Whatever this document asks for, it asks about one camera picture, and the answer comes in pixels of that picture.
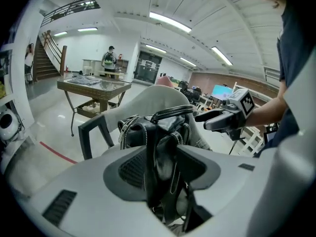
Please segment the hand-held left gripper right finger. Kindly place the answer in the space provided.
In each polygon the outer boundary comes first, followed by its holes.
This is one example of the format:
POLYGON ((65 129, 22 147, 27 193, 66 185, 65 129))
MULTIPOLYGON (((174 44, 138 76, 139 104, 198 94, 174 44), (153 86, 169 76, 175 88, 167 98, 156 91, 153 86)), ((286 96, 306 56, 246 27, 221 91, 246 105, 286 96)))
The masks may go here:
POLYGON ((193 191, 208 189, 220 177, 221 167, 210 156, 208 150, 184 145, 177 147, 177 167, 193 191))

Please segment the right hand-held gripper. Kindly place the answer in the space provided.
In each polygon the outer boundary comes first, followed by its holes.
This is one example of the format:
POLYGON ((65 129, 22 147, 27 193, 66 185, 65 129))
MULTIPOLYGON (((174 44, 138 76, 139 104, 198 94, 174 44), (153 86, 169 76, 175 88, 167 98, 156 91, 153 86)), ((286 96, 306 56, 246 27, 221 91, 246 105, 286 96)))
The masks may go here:
POLYGON ((232 113, 232 116, 220 116, 222 109, 212 109, 195 116, 196 122, 204 122, 205 130, 226 132, 232 140, 239 140, 241 129, 247 118, 255 109, 255 103, 248 89, 237 89, 226 100, 221 108, 232 113))

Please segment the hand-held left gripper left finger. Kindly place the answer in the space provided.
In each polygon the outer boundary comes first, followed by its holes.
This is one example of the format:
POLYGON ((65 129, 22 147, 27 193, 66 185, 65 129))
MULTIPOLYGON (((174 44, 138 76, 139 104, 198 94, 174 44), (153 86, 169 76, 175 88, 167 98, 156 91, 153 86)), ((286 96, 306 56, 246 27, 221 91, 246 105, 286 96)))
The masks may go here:
POLYGON ((106 187, 125 201, 146 201, 144 174, 146 149, 129 148, 119 151, 123 156, 109 164, 103 173, 106 187))

